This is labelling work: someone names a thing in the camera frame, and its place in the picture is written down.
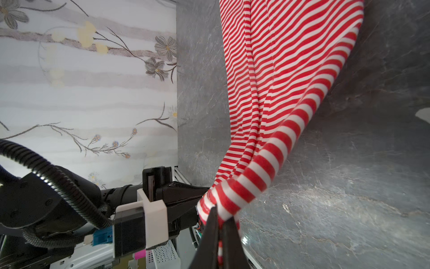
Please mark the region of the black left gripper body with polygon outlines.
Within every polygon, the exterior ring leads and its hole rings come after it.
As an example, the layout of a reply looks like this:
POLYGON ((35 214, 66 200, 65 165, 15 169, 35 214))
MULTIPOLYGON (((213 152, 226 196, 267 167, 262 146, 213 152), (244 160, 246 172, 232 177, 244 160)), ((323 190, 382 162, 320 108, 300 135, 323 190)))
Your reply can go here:
POLYGON ((174 181, 170 167, 155 167, 142 171, 142 184, 102 190, 101 197, 112 210, 137 200, 137 190, 143 189, 150 201, 162 200, 168 212, 170 235, 179 235, 198 222, 197 203, 208 191, 174 181))

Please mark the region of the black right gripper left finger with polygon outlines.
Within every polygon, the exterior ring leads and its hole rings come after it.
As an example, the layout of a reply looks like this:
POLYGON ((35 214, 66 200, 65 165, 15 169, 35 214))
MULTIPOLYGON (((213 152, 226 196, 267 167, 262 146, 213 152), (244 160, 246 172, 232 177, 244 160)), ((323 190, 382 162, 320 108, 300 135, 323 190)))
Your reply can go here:
POLYGON ((217 207, 210 210, 206 227, 190 269, 218 269, 219 223, 217 207))

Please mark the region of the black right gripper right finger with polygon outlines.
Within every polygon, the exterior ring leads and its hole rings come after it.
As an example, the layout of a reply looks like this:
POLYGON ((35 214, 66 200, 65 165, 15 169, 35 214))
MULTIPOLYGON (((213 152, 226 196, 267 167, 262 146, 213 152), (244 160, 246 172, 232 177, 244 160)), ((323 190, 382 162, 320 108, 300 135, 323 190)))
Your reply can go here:
POLYGON ((231 217, 222 226, 222 268, 223 269, 250 269, 236 226, 235 219, 231 217))

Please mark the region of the red white striped tank top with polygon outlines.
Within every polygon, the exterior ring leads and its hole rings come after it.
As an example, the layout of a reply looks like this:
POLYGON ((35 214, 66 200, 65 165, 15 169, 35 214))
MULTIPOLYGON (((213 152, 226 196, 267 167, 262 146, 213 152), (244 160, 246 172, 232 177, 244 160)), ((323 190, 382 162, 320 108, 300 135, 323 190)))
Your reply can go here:
POLYGON ((197 205, 223 224, 261 195, 282 168, 351 53, 363 1, 221 1, 230 146, 197 205))

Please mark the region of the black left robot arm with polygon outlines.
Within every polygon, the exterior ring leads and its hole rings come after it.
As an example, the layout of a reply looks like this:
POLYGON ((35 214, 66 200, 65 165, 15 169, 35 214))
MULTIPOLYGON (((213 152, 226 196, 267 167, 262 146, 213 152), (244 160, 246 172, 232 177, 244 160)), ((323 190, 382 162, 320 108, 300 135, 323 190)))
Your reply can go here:
POLYGON ((65 269, 116 265, 124 256, 172 243, 197 221, 204 187, 174 181, 169 167, 146 169, 142 184, 100 189, 66 171, 110 224, 98 229, 38 176, 1 173, 1 267, 65 269))

